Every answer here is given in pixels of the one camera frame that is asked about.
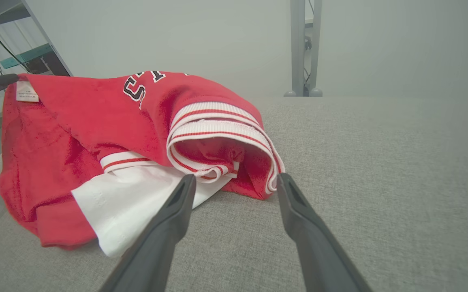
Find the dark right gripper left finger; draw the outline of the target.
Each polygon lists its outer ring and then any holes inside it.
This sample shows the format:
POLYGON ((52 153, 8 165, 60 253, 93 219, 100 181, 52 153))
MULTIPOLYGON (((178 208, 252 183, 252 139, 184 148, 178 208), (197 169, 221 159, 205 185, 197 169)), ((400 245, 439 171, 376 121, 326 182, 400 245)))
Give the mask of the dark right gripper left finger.
POLYGON ((196 177, 186 174, 102 285, 101 292, 164 292, 176 245, 187 233, 196 177))

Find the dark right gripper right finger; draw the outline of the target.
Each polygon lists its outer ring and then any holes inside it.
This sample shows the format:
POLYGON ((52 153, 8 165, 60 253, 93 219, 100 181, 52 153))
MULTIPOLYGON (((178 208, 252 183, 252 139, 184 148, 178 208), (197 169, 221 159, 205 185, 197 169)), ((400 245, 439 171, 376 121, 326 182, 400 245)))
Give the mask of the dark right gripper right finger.
POLYGON ((370 292, 371 288, 293 178, 278 175, 284 230, 295 242, 308 292, 370 292))

